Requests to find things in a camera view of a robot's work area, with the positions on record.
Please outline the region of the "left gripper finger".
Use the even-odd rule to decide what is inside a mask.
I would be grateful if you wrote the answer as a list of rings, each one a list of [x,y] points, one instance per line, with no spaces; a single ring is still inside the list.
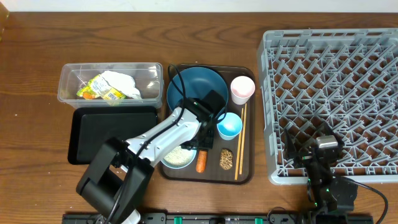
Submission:
[[[206,136],[203,138],[201,142],[201,148],[203,150],[210,150],[213,148],[214,142],[214,129],[209,129],[206,133]]]
[[[201,143],[204,141],[204,137],[195,136],[193,139],[183,142],[180,146],[182,149],[187,150],[198,150],[201,149]]]

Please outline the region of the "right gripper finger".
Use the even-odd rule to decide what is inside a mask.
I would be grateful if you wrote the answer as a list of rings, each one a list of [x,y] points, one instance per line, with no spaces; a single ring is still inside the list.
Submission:
[[[286,159],[294,159],[296,156],[296,148],[286,128],[284,128],[284,134],[285,134],[285,157]]]
[[[344,142],[341,140],[341,138],[335,134],[332,129],[329,127],[329,125],[327,123],[323,123],[322,124],[323,130],[325,131],[325,136],[328,135],[334,135],[334,137],[337,139],[338,141],[338,146],[344,146]]]

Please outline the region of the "light blue rice bowl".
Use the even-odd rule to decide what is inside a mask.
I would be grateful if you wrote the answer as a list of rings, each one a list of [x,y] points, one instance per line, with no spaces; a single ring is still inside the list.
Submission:
[[[181,146],[178,146],[168,153],[161,162],[168,168],[182,169],[194,160],[196,154],[196,150],[183,149]]]

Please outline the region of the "white napkin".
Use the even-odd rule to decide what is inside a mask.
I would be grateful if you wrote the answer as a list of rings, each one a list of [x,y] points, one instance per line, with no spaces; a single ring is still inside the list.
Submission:
[[[133,77],[113,71],[105,71],[101,76],[111,87],[127,97],[137,100],[142,99],[140,91],[136,88],[136,82]]]

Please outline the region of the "yellow green snack wrapper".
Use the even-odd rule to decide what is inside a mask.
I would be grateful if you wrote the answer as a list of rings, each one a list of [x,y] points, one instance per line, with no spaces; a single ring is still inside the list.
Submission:
[[[126,95],[113,88],[102,75],[97,75],[88,81],[86,86],[78,90],[77,96],[86,100],[102,98],[104,100],[122,100]]]

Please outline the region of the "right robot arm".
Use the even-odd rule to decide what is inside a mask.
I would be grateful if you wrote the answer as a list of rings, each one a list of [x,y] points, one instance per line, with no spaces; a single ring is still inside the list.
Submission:
[[[295,168],[306,170],[307,196],[315,208],[300,214],[297,223],[348,223],[347,212],[354,210],[358,185],[351,179],[338,177],[330,166],[341,156],[345,145],[328,124],[324,135],[316,138],[316,145],[306,151],[295,147],[289,133],[285,133],[285,155]]]

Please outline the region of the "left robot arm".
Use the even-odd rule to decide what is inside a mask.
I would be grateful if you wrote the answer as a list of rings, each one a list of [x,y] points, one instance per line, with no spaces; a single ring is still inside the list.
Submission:
[[[155,166],[177,146],[213,126],[227,101],[184,98],[171,115],[147,132],[107,140],[79,180],[76,192],[106,223],[138,223],[139,206]]]

